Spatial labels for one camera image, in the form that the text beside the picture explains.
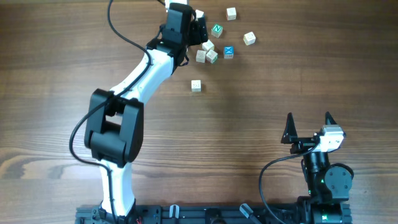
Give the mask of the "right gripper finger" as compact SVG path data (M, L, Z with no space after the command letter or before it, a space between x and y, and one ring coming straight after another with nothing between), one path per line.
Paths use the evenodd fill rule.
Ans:
M281 143L282 144L293 144L297 141L298 135L295 128L294 117L292 113L287 115L287 121L285 125L284 132L282 134Z
M329 111L325 113L325 124L326 125L337 125Z

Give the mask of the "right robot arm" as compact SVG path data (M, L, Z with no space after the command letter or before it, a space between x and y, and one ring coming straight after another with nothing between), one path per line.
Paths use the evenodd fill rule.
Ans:
M282 144L291 144L290 153L302 156L301 166L308 187L308 197L297 200L297 223L352 223L346 203L354 172L342 163L331 164L328 155L341 147L346 136L329 112L325 124L312 137L298 137L292 113L287 115Z

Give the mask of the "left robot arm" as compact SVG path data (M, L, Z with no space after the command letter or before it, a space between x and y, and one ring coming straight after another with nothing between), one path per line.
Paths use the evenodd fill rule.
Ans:
M97 89L91 95L84 143L101 171L102 220L136 221L131 164L143 142L144 106L163 81L188 64L188 47L206 41L205 18L187 3L171 2L165 24L143 48L138 66L109 91Z

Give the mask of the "blue X block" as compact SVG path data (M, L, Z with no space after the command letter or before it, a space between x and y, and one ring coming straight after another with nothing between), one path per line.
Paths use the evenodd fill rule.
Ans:
M224 47L223 55L225 59L230 59L234 57L234 47L226 46Z

